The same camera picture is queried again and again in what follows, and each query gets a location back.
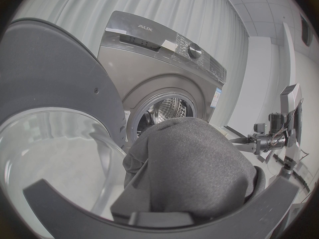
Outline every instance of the metal bracket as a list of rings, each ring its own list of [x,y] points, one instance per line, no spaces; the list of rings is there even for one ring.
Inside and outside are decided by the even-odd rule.
[[[130,111],[124,111],[125,113],[125,127],[127,128],[127,121],[129,120],[129,116],[131,115]],[[125,141],[128,142],[127,133],[125,134]]]

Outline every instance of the washing machine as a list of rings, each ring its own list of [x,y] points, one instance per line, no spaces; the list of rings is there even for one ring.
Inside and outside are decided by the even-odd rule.
[[[175,117],[209,122],[226,70],[181,34],[138,15],[114,11],[98,60],[116,86],[126,118],[125,152],[150,126]]]

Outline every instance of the button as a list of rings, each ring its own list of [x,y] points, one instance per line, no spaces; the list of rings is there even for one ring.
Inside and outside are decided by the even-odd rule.
[[[202,55],[202,50],[196,43],[191,43],[187,47],[188,54],[193,59],[198,59]]]

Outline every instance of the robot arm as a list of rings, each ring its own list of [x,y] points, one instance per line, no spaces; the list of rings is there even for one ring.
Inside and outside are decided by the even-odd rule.
[[[269,114],[270,130],[265,134],[265,124],[254,125],[253,135],[231,140],[239,143],[236,147],[241,151],[259,155],[286,147],[284,166],[280,175],[289,177],[300,160],[300,141],[302,127],[302,96],[299,83],[287,86],[280,94],[281,113]]]

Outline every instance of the black cloth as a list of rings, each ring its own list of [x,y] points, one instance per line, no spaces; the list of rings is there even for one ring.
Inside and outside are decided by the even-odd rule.
[[[169,119],[147,129],[124,158],[124,186],[147,159],[153,212],[218,217],[243,205],[257,182],[249,160],[198,118]]]

